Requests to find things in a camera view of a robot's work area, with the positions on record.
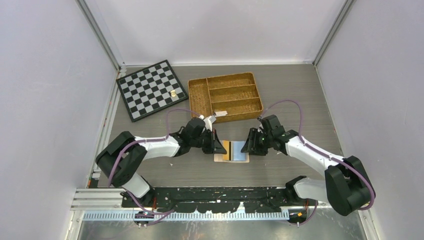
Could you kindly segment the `white card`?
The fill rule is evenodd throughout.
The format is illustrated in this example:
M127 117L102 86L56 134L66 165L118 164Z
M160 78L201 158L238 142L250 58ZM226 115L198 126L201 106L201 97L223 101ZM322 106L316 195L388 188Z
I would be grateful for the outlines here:
M228 112L226 111L226 110L224 110L224 111L215 111L214 112L214 115L216 116L216 117L224 117L224 116L226 116L228 114Z

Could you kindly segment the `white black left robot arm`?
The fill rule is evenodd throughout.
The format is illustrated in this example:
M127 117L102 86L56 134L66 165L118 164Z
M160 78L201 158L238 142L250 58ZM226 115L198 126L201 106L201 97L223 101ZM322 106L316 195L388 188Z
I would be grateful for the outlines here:
M178 131L159 138L139 137L123 131L97 155L95 162L108 177L109 185L124 188L141 207L148 207L154 197L151 185L137 173L142 161L179 157L192 148L199 148L204 154L226 154L212 127L214 120L212 116L194 117Z

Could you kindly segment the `beige leather card holder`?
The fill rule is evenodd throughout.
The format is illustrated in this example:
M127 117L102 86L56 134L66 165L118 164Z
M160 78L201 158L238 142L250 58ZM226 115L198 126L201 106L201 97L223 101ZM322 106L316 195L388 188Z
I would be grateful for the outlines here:
M216 163L249 163L250 157L248 153L241 153L241 149L245 141L232 141L232 161L223 161L222 154L214 155L214 162Z

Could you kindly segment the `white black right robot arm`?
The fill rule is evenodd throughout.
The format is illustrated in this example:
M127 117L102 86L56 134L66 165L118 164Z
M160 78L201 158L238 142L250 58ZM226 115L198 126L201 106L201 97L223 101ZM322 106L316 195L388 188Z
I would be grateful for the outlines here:
M265 156L269 149L274 149L307 164L324 178L316 180L301 175L287 182L283 194L288 203L299 205L306 199L325 202L342 216L372 206L376 193L359 158L343 157L317 147L297 131L285 130L275 115L259 121L258 128L249 130L242 153Z

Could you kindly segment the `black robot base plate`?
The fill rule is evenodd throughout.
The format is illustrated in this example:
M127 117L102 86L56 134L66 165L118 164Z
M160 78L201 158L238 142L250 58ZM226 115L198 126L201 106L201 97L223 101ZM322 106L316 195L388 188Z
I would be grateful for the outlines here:
M282 207L313 207L316 200L294 198L285 187L154 187L140 198L122 193L122 207L153 207L160 213L205 214L234 213L244 207L246 213L277 213Z

